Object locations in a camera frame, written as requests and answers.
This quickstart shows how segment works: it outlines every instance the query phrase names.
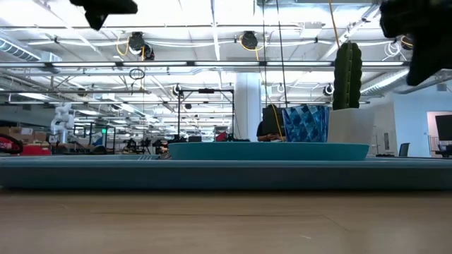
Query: blue tray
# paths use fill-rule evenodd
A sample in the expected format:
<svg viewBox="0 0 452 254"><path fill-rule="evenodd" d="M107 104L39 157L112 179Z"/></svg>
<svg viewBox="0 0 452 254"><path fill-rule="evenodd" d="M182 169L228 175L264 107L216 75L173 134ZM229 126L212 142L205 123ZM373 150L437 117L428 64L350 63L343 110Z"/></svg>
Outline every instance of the blue tray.
<svg viewBox="0 0 452 254"><path fill-rule="evenodd" d="M452 159L178 161L0 157L0 186L105 190L452 190Z"/></svg>
<svg viewBox="0 0 452 254"><path fill-rule="evenodd" d="M288 142L173 143L172 159L178 160L309 160L358 161L366 158L368 145Z"/></svg>

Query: white robot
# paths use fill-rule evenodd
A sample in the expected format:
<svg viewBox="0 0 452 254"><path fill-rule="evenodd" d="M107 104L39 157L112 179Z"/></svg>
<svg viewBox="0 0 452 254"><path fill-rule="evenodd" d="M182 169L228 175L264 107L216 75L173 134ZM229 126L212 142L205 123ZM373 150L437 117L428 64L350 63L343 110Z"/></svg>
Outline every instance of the white robot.
<svg viewBox="0 0 452 254"><path fill-rule="evenodd" d="M67 143L68 130L74 126L73 115L69 114L72 104L70 102L59 103L55 109L55 117L50 123L52 134L49 136L49 143Z"/></svg>

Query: white column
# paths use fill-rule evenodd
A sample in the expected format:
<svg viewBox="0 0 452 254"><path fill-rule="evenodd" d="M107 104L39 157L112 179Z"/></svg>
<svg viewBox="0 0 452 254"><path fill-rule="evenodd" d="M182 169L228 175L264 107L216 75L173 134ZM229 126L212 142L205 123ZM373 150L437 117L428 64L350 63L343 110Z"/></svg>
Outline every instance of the white column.
<svg viewBox="0 0 452 254"><path fill-rule="evenodd" d="M256 142L256 132L262 113L259 73L237 73L234 93L234 136Z"/></svg>

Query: monitor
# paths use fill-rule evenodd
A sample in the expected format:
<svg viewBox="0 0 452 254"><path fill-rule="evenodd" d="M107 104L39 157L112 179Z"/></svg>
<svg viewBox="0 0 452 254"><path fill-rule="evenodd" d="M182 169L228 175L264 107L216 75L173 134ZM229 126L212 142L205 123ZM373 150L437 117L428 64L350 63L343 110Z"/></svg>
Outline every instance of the monitor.
<svg viewBox="0 0 452 254"><path fill-rule="evenodd" d="M439 140L452 140L452 114L445 116L435 116L435 119Z"/></svg>
<svg viewBox="0 0 452 254"><path fill-rule="evenodd" d="M285 136L283 109L281 109L281 108L273 109L270 107L270 108L262 109L262 114L263 114L262 133L264 135L280 134L280 130L278 129L277 121L275 118L275 111L276 111L276 116L278 117L278 123L280 124L280 130L281 130L282 136Z"/></svg>
<svg viewBox="0 0 452 254"><path fill-rule="evenodd" d="M189 137L189 142L202 142L203 141L203 137L201 136L190 136Z"/></svg>

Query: teal plate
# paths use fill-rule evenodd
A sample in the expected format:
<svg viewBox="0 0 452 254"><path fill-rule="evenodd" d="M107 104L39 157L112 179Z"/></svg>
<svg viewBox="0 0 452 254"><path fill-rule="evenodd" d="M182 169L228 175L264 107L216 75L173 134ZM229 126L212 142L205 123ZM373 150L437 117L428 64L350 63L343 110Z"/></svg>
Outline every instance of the teal plate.
<svg viewBox="0 0 452 254"><path fill-rule="evenodd" d="M368 145L342 143L213 142L169 144L172 159L359 161Z"/></svg>

